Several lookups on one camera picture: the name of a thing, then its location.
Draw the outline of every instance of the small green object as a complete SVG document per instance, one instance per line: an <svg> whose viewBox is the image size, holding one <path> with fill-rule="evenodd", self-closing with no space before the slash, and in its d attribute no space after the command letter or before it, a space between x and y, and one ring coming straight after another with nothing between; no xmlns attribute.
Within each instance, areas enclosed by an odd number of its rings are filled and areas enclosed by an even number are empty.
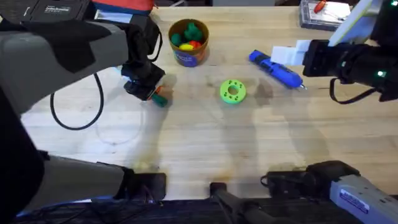
<svg viewBox="0 0 398 224"><path fill-rule="evenodd" d="M154 93L151 96L151 98L152 98L152 101L154 103L156 103L156 105L159 106L159 107L165 107L167 105L167 103L168 103L168 100L166 98L164 98L163 96L160 96L160 95L158 95L156 93Z"/></svg>
<svg viewBox="0 0 398 224"><path fill-rule="evenodd" d="M226 80L220 86L220 97L225 103L240 103L246 97L246 87L239 80Z"/></svg>
<svg viewBox="0 0 398 224"><path fill-rule="evenodd" d="M187 29L184 31L184 37L188 40L201 41L203 32L195 26L193 22L188 23Z"/></svg>
<svg viewBox="0 0 398 224"><path fill-rule="evenodd" d="M171 38L171 42L172 42L172 44L174 44L174 46L179 47L182 44L181 35L173 34L172 38Z"/></svg>

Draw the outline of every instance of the table surface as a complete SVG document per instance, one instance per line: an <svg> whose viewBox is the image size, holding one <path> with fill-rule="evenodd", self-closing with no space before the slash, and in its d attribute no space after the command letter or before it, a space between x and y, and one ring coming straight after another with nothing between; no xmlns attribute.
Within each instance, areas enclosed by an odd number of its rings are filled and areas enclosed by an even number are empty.
<svg viewBox="0 0 398 224"><path fill-rule="evenodd" d="M208 184L228 183L242 197L265 197L259 179L269 170L291 170L315 162L342 160L380 189L398 194L398 104L379 103L378 94L352 105L329 97L329 78L306 78L308 90L288 90L248 61L258 49L293 46L297 39L328 39L331 32L301 29L297 7L173 7L154 9L163 35L173 22L194 18L210 30L205 62L179 65L168 42L156 64L163 68L167 108L128 95L114 68L99 72L105 107L99 121L84 131L58 126L49 98L22 117L39 149L85 161L101 161L165 172L166 199L205 198ZM291 67L301 74L303 67ZM220 100L226 79L247 88L239 105ZM338 98L367 89L336 87ZM60 119L71 126L87 123L98 109L93 77L56 94Z"/></svg>

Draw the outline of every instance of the green toy ring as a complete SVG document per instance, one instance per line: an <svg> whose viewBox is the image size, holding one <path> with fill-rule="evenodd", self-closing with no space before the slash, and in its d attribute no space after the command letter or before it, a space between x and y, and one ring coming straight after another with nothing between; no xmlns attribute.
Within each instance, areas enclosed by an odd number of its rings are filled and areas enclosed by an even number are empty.
<svg viewBox="0 0 398 224"><path fill-rule="evenodd" d="M220 97L225 103L236 104L243 101L246 96L246 87L239 80L226 80L220 86Z"/></svg>

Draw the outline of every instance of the container of toy balls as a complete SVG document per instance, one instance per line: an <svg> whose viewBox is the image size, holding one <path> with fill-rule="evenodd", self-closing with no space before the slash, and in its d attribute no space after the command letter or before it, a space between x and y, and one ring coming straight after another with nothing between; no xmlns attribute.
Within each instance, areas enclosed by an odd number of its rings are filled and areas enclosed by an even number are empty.
<svg viewBox="0 0 398 224"><path fill-rule="evenodd" d="M195 67L205 58L209 30L196 19L182 19L170 27L169 41L177 62Z"/></svg>

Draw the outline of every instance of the blue tool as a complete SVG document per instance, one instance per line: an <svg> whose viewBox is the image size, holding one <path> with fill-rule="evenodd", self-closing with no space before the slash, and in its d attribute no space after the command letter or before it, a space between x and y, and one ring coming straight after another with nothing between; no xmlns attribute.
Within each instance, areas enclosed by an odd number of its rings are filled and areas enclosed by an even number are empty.
<svg viewBox="0 0 398 224"><path fill-rule="evenodd" d="M307 89L307 87L303 85L303 80L300 75L281 64L271 62L270 56L258 50L254 50L249 55L249 59L288 87L301 87L303 89Z"/></svg>

